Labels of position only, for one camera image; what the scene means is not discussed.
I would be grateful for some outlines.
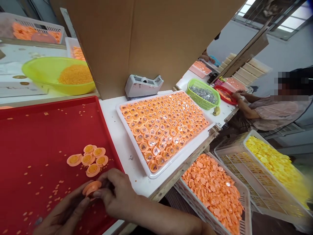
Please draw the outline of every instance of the green plastic bowl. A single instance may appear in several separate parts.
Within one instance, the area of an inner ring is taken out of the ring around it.
[[[85,61],[77,59],[67,57],[43,57],[26,62],[22,66],[22,71],[25,76],[33,80],[34,83],[49,86],[50,89],[66,95],[83,95],[93,91],[96,87],[94,82],[78,85],[60,84],[58,82],[61,72],[65,68],[75,64],[87,66]]]

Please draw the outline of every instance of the dark hair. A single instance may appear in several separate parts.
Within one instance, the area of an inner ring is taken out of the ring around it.
[[[288,84],[289,89],[301,90],[301,95],[313,95],[313,66],[283,72],[278,83]]]

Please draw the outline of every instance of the crate of yellow caps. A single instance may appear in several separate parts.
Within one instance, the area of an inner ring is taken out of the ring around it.
[[[312,224],[306,203],[312,183],[255,130],[224,140],[214,152],[248,187],[257,212],[295,225]]]

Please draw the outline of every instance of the red tray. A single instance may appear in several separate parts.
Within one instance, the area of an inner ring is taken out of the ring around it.
[[[101,173],[113,167],[123,171],[96,96],[0,110],[0,130],[1,234],[5,230],[7,234],[32,234],[34,224],[49,214],[49,201],[53,209],[59,202],[56,198],[90,180],[87,168],[66,163],[70,155],[83,153],[86,145],[106,149],[110,160]],[[100,235],[115,222],[98,200],[86,210],[75,234],[89,230],[89,234]]]
[[[223,101],[225,101],[226,103],[231,104],[231,105],[234,105],[234,106],[236,106],[236,105],[238,104],[237,101],[231,96],[231,95],[232,95],[232,92],[231,92],[230,90],[228,90],[227,88],[225,88],[225,87],[223,87],[223,86],[220,86],[220,85],[215,85],[215,86],[214,86],[214,89],[215,89],[217,92],[218,92],[218,90],[222,90],[222,91],[224,91],[224,92],[230,94],[230,99],[231,99],[231,101],[228,100],[228,99],[226,99],[223,95],[219,94],[220,97],[221,97],[221,99],[222,99]]]

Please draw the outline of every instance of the finger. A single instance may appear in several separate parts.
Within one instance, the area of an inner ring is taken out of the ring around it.
[[[76,207],[70,218],[66,221],[65,225],[63,226],[62,230],[64,230],[64,234],[73,234],[74,229],[80,220],[82,214],[89,206],[90,198],[86,197],[84,200],[80,202],[80,204]]]
[[[95,191],[93,197],[101,198],[105,207],[107,207],[115,199],[111,190],[107,188],[102,188]]]
[[[51,211],[51,213],[47,217],[52,217],[61,214],[64,212],[70,205],[73,198],[76,198],[78,196],[82,196],[83,189],[92,182],[92,180],[84,183],[77,189],[75,189],[73,192],[68,194],[63,200],[55,206],[55,208]]]
[[[103,173],[102,175],[100,175],[98,181],[104,182],[106,179],[108,179],[116,187],[124,176],[125,174],[123,172],[116,168],[112,168],[107,172]]]

